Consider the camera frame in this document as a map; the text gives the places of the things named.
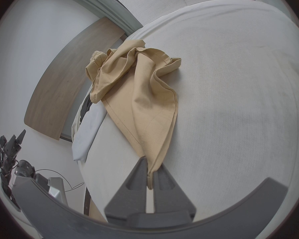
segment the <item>black wire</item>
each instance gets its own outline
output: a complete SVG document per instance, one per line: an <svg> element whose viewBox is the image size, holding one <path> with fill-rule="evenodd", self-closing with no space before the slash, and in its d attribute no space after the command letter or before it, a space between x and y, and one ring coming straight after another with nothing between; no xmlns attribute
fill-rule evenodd
<svg viewBox="0 0 299 239"><path fill-rule="evenodd" d="M65 192L68 192L68 191L77 189L77 188L81 187L81 186L84 184L84 182L81 182L81 183L79 183L78 185L76 185L76 186L78 186L77 188L76 188L76 186L72 187L71 184L68 182L68 180L67 180L62 174L58 173L57 171L54 171L54 170L51 170L51 169L39 169L39 170L36 170L36 172L38 172L38 171L42 171L42 170L52 171L52 172L55 172L55 173L59 174L60 176L62 176L62 177L67 181L67 183L69 184L69 186L71 187L70 190L67 190L67 191L65 191Z"/></svg>

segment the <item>white cloth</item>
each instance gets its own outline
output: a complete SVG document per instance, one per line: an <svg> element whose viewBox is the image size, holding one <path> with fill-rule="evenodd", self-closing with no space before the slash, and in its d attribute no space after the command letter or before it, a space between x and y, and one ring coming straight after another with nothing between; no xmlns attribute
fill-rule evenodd
<svg viewBox="0 0 299 239"><path fill-rule="evenodd" d="M86 160L90 146L106 114L107 111L101 101L90 106L73 139L73 160Z"/></svg>
<svg viewBox="0 0 299 239"><path fill-rule="evenodd" d="M286 15L258 1L213 0L129 38L182 58L163 78L179 100L164 164L196 206L195 221L232 206L266 177L289 185L299 153L299 28ZM137 160L107 115L79 162L103 215Z"/></svg>

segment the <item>wooden board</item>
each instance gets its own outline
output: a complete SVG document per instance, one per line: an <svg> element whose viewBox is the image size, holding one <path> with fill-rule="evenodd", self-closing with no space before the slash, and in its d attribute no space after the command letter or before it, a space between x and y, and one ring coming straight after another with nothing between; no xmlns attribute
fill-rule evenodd
<svg viewBox="0 0 299 239"><path fill-rule="evenodd" d="M53 59L37 84L24 123L59 140L72 103L86 79L85 67L95 50L106 52L124 31L108 18L88 26Z"/></svg>

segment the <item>white fabric surface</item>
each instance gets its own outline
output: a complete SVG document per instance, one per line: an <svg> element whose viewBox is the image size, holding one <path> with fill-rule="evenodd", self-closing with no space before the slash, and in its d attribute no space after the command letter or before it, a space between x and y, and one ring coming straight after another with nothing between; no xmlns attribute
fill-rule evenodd
<svg viewBox="0 0 299 239"><path fill-rule="evenodd" d="M86 160L90 146L106 114L107 111L101 101L92 104L85 113L72 143L73 160Z"/></svg>
<svg viewBox="0 0 299 239"><path fill-rule="evenodd" d="M179 100L164 164L195 204L194 221L235 204L267 177L289 185L299 153L299 29L286 15L258 1L213 0L129 38L182 58L164 77ZM106 115L79 162L103 215L137 160Z"/></svg>

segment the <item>beige garment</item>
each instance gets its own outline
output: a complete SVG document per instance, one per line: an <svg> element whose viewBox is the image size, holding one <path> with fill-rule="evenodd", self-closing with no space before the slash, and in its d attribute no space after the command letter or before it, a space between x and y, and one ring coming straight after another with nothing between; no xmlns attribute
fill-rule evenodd
<svg viewBox="0 0 299 239"><path fill-rule="evenodd" d="M176 92L159 77L177 69L181 59L144 46L143 40L125 40L117 50L95 52L86 74L93 81L91 101L102 100L136 153L146 156L152 189L153 172L166 155L178 110Z"/></svg>

